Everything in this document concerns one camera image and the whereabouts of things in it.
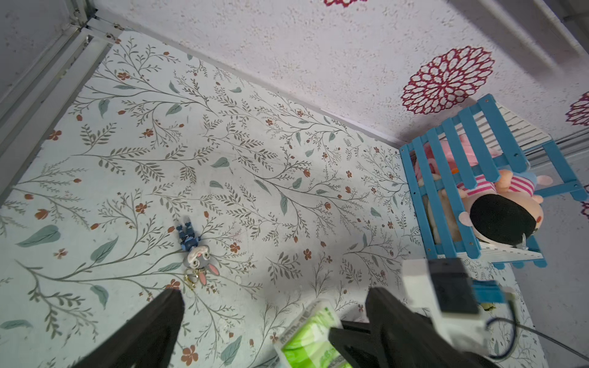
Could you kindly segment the green tissue pack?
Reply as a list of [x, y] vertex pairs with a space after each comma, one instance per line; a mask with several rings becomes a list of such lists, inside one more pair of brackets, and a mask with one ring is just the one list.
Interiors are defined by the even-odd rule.
[[280, 367], [349, 367], [330, 343], [331, 329], [343, 324], [331, 303], [317, 299], [308, 305], [275, 342]]

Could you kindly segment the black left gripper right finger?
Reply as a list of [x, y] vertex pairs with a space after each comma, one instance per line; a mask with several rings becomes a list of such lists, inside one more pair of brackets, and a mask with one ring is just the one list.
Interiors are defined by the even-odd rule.
[[365, 302], [374, 356], [366, 367], [495, 367], [480, 355], [461, 353], [433, 325], [384, 288], [371, 288]]

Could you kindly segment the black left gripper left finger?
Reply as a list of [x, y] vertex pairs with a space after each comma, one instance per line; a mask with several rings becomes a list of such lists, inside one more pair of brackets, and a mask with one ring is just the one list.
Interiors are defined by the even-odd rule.
[[183, 295], [167, 289], [76, 367], [167, 367], [185, 311]]

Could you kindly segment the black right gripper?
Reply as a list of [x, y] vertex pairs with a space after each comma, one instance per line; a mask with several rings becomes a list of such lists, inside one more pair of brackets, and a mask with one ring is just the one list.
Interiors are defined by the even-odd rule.
[[380, 333], [380, 325], [343, 320], [341, 328], [331, 328], [328, 340], [353, 367], [380, 367], [377, 342], [373, 332]]

